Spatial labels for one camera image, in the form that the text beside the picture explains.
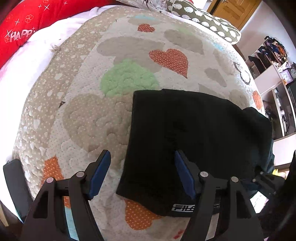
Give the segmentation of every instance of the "shelf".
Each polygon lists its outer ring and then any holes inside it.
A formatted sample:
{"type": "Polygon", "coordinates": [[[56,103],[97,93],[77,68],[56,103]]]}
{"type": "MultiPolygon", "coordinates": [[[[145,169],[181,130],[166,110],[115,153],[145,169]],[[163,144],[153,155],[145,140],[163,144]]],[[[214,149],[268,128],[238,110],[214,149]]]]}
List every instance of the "shelf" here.
{"type": "Polygon", "coordinates": [[[274,101],[275,101],[275,104],[276,104],[276,110],[277,110],[277,114],[278,114],[278,118],[279,118],[279,123],[280,123],[280,126],[281,126],[281,133],[282,133],[282,136],[281,137],[284,137],[285,136],[285,130],[284,130],[284,124],[283,124],[283,121],[282,121],[282,116],[281,116],[281,109],[280,109],[280,106],[277,102],[277,98],[276,98],[276,93],[274,92],[274,89],[271,90],[272,91],[272,95],[274,97],[274,101]]]}

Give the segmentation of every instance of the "black cloth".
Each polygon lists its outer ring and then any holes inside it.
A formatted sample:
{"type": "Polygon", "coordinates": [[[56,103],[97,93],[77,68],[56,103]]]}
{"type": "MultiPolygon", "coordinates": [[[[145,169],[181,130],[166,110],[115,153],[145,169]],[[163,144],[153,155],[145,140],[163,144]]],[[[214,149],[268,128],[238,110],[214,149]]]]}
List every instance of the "black cloth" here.
{"type": "Polygon", "coordinates": [[[250,61],[254,62],[260,74],[262,74],[265,71],[264,65],[261,63],[260,59],[252,56],[248,56],[248,58],[250,61]]]}
{"type": "Polygon", "coordinates": [[[229,100],[197,92],[135,91],[116,193],[162,216],[190,217],[172,211],[174,204],[196,202],[183,189],[174,151],[181,149],[216,178],[251,178],[256,166],[268,168],[271,135],[270,121],[252,107],[241,110],[229,100]]]}

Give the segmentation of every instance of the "logo on garment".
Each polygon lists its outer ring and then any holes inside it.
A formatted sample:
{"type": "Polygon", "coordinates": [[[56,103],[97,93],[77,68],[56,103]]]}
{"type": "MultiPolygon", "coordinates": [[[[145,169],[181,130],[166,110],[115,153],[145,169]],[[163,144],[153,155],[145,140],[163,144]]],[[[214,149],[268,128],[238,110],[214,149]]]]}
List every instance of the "logo on garment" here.
{"type": "Polygon", "coordinates": [[[191,213],[193,212],[194,207],[195,205],[174,204],[172,211],[191,213]]]}

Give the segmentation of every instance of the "red pillow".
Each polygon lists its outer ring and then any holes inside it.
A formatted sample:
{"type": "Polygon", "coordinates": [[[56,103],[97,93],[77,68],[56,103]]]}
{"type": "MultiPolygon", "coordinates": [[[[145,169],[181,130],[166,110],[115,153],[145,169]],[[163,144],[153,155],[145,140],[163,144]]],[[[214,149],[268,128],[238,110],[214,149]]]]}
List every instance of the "red pillow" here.
{"type": "Polygon", "coordinates": [[[37,30],[115,0],[25,0],[0,25],[0,68],[37,30]]]}

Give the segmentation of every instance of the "white wall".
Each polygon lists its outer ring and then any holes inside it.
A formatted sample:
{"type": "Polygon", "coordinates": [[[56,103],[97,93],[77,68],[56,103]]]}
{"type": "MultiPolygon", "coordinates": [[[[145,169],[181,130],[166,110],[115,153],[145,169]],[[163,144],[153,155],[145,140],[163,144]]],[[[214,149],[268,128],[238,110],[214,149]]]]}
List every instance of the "white wall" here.
{"type": "Polygon", "coordinates": [[[207,0],[207,2],[205,3],[205,6],[203,7],[204,11],[207,11],[207,9],[209,8],[209,6],[211,5],[212,0],[207,0]]]}
{"type": "Polygon", "coordinates": [[[203,9],[207,0],[192,0],[193,1],[193,5],[197,8],[201,8],[203,9]]]}
{"type": "Polygon", "coordinates": [[[266,36],[271,36],[284,45],[289,60],[296,62],[296,48],[292,40],[280,20],[265,2],[260,3],[241,32],[242,38],[237,46],[246,59],[260,47],[266,36]]]}

